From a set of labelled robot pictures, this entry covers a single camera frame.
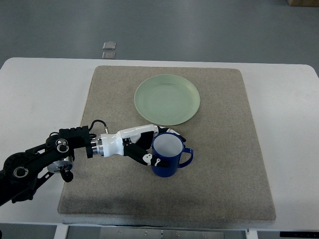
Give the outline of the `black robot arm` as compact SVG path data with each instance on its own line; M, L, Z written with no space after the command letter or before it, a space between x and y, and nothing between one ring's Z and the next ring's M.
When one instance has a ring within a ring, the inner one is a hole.
M65 182L73 180L71 172L74 150L84 148L88 158L95 152L93 126L62 128L49 135L46 142L8 157L0 171L0 203L32 200L35 192L54 174Z

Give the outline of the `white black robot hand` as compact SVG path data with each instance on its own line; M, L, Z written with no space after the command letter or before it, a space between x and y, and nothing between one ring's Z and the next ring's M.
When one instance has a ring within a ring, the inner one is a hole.
M171 128L148 124L120 130L116 134L104 133L96 136L91 139L91 147L94 154L103 157L118 154L128 156L142 165L168 167L168 162L148 152L153 139L161 133L173 133L182 142L186 142L184 137Z

